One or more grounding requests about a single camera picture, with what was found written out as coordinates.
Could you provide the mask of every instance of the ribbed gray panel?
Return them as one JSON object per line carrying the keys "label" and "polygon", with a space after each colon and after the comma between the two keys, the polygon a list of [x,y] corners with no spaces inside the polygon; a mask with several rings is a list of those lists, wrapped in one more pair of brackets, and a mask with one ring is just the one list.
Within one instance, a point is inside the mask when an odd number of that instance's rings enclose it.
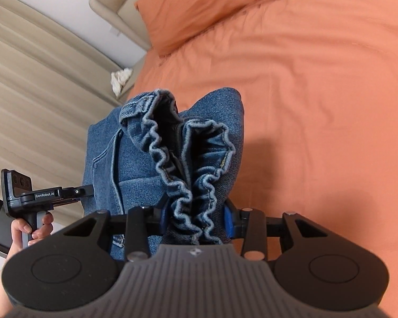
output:
{"label": "ribbed gray panel", "polygon": [[387,318],[376,305],[329,312],[287,294],[264,262],[238,256],[232,245],[161,245],[127,263],[114,287],[84,307],[37,312],[18,307],[7,318]]}

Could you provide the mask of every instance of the beige curtain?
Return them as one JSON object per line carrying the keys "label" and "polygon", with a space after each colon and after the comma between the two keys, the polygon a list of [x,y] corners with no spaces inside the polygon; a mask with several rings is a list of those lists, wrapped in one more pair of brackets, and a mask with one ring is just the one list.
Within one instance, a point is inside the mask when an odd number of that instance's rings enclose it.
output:
{"label": "beige curtain", "polygon": [[[34,189],[80,185],[88,126],[119,105],[110,86],[117,70],[44,15],[0,0],[0,171],[30,176]],[[66,225],[81,215],[71,204],[55,219]]]}

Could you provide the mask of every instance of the orange bed sheet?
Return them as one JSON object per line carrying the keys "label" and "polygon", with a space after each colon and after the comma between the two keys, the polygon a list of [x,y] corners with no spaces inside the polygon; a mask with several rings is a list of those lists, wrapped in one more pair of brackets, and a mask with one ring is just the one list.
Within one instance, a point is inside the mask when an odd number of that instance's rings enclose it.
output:
{"label": "orange bed sheet", "polygon": [[227,86],[245,107],[234,203],[297,211],[377,254],[398,318],[398,0],[261,0],[151,50],[131,96],[169,89],[182,111]]}

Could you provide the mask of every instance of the blue denim fabric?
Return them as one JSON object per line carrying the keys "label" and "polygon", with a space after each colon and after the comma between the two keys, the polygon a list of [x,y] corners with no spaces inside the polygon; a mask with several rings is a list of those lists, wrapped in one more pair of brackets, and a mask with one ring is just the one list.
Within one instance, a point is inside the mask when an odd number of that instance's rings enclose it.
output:
{"label": "blue denim fabric", "polygon": [[[173,95],[160,89],[114,109],[89,128],[83,185],[94,185],[94,197],[82,200],[84,213],[125,214],[154,206],[166,193],[174,217],[163,238],[149,237],[152,253],[160,242],[228,243],[223,205],[240,167],[243,114],[231,88],[181,113]],[[114,237],[114,258],[122,259],[123,243]]]}

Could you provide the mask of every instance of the finger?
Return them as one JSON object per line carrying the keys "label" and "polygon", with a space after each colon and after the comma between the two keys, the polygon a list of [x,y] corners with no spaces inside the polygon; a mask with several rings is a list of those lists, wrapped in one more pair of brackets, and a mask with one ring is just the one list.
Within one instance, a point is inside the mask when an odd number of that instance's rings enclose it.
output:
{"label": "finger", "polygon": [[49,225],[53,222],[53,220],[53,215],[50,212],[47,212],[47,214],[43,217],[43,224]]}
{"label": "finger", "polygon": [[41,238],[41,239],[33,239],[33,240],[30,240],[30,241],[28,242],[28,246],[34,245],[34,244],[36,244],[36,243],[38,243],[38,242],[40,242],[40,241],[42,241],[42,240],[43,240],[43,238]]}
{"label": "finger", "polygon": [[15,238],[20,238],[21,232],[31,233],[32,228],[24,219],[19,218],[12,221],[11,231],[12,240],[15,240]]}
{"label": "finger", "polygon": [[48,225],[43,225],[41,228],[37,229],[33,233],[33,239],[41,239],[49,236],[53,231],[53,225],[48,224]]}

